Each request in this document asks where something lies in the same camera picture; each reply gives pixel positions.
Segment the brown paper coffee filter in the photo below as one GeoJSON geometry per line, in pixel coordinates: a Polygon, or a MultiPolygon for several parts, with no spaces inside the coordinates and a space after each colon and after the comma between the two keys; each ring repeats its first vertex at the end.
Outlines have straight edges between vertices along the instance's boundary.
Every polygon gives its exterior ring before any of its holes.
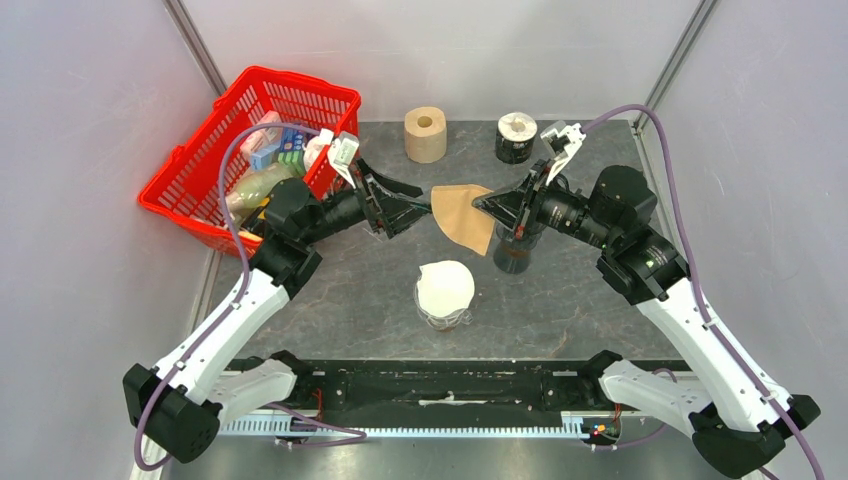
{"type": "Polygon", "coordinates": [[[432,215],[452,242],[486,256],[495,230],[495,219],[472,203],[491,190],[474,184],[442,185],[431,189],[432,215]]]}

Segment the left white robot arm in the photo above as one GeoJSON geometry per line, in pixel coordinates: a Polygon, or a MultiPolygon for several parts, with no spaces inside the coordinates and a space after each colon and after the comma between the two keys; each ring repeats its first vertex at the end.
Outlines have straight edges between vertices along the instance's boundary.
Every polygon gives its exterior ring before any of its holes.
{"type": "Polygon", "coordinates": [[[228,380],[221,374],[259,327],[311,279],[322,261],[314,243],[360,222],[392,238],[432,211],[421,188],[386,177],[361,158],[353,161],[349,174],[351,188],[325,200],[301,178],[275,185],[265,208],[263,240],[251,257],[243,258],[242,275],[228,296],[153,367],[135,364],[125,373],[122,385],[135,443],[149,439],[165,451],[153,464],[137,451],[139,468],[192,462],[233,420],[277,400],[295,409],[311,401],[312,379],[280,354],[228,380]]]}

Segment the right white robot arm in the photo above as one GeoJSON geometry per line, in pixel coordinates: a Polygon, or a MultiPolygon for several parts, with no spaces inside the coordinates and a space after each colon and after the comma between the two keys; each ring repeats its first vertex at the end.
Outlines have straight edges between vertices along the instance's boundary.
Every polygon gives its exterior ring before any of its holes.
{"type": "Polygon", "coordinates": [[[688,436],[715,470],[739,479],[770,463],[820,408],[775,382],[697,295],[684,256],[650,225],[656,205],[634,168],[603,169],[583,195],[548,161],[518,185],[473,201],[512,243],[551,229],[598,248],[603,280],[664,334],[700,381],[687,389],[606,350],[579,369],[579,400],[591,409],[636,408],[688,436]]]}

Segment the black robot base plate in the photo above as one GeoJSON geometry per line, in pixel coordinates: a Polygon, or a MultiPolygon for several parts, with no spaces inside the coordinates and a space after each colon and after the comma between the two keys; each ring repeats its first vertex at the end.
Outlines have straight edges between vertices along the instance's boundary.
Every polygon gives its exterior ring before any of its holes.
{"type": "Polygon", "coordinates": [[[354,428],[553,427],[611,414],[570,360],[299,360],[283,405],[354,428]]]}

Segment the dark smoked plastic dripper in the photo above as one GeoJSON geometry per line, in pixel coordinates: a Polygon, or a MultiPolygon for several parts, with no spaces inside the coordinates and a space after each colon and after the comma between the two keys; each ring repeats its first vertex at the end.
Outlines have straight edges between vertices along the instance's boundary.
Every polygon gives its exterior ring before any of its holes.
{"type": "Polygon", "coordinates": [[[501,246],[513,250],[531,251],[536,247],[545,229],[546,227],[542,224],[534,224],[525,227],[518,235],[512,228],[498,224],[495,232],[501,246]]]}

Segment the clear glass dripper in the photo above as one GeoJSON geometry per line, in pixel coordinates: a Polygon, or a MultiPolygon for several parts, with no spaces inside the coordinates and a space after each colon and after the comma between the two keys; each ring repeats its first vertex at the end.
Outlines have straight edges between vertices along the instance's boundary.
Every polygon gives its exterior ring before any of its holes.
{"type": "Polygon", "coordinates": [[[423,308],[417,291],[414,292],[414,299],[419,318],[436,331],[450,332],[460,324],[467,325],[472,322],[473,317],[468,309],[460,309],[447,316],[440,317],[428,313],[423,308]]]}

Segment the white paper coffee filter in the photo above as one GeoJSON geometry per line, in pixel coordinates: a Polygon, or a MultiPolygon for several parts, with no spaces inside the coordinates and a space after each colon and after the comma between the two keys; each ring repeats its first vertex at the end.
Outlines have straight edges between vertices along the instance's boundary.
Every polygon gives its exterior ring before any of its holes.
{"type": "Polygon", "coordinates": [[[420,309],[431,317],[448,318],[468,309],[475,295],[475,281],[468,267],[454,260],[419,267],[415,296],[420,309]]]}

